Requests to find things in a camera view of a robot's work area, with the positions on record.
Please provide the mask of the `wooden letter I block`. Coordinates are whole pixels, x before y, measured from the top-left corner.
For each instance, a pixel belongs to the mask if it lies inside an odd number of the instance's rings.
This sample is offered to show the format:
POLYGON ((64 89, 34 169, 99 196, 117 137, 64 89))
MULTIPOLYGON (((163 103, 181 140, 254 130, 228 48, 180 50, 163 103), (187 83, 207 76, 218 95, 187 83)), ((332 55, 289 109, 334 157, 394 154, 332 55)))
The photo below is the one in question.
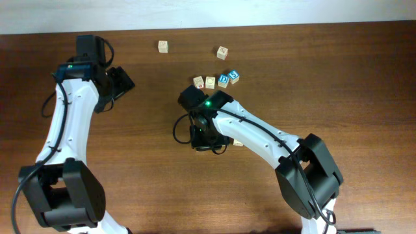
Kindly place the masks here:
POLYGON ((235 139, 234 139, 234 140, 233 140, 233 145, 234 145, 234 146, 240 146, 240 147, 243 147, 243 145, 244 145, 244 144, 243 144, 242 142, 239 142, 238 140, 235 140, 235 139))

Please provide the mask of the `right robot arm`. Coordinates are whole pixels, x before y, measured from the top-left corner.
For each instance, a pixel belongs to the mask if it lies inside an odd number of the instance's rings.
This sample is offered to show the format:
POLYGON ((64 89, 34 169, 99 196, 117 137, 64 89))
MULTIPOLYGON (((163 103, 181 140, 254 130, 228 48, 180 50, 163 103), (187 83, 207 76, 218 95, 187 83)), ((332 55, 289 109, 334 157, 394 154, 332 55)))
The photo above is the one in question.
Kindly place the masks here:
POLYGON ((302 233, 337 232, 333 209, 344 179, 321 138, 276 129, 223 91, 208 96, 189 86, 178 103, 190 120, 193 149, 220 155, 231 140, 240 142, 274 169, 283 199, 301 217, 302 233))

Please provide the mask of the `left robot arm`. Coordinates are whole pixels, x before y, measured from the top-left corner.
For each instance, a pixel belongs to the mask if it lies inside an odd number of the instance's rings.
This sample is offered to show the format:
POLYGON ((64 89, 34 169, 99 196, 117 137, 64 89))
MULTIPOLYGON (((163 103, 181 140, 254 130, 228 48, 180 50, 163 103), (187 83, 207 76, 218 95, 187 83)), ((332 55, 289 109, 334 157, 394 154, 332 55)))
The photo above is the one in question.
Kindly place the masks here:
POLYGON ((103 186, 87 167, 86 146, 93 113, 113 108, 135 84, 121 67, 113 67, 99 36, 76 39, 76 55, 52 74, 56 99, 46 142, 32 166, 19 171, 11 205, 11 222, 19 232, 18 195, 23 193, 43 228, 67 233, 130 233, 106 209, 103 186))

